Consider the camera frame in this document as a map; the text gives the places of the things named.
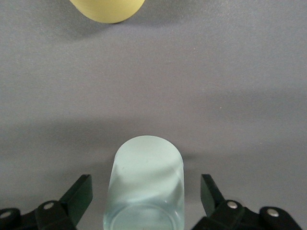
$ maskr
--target gray surface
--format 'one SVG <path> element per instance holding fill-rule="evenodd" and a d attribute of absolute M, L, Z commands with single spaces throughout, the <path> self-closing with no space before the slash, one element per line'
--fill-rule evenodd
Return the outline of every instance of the gray surface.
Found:
<path fill-rule="evenodd" d="M 116 150 L 150 134 L 183 155 L 187 230 L 201 173 L 306 229 L 306 25 L 305 0 L 146 0 L 115 25 L 68 0 L 1 0 L 0 207 L 25 213 L 91 173 L 78 228 L 102 229 Z"/>

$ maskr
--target frosted glass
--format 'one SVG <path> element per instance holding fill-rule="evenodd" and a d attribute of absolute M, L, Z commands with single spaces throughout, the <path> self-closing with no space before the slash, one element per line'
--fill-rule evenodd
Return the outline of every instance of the frosted glass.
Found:
<path fill-rule="evenodd" d="M 104 230 L 183 230 L 183 160 L 165 139 L 141 136 L 117 151 Z"/>

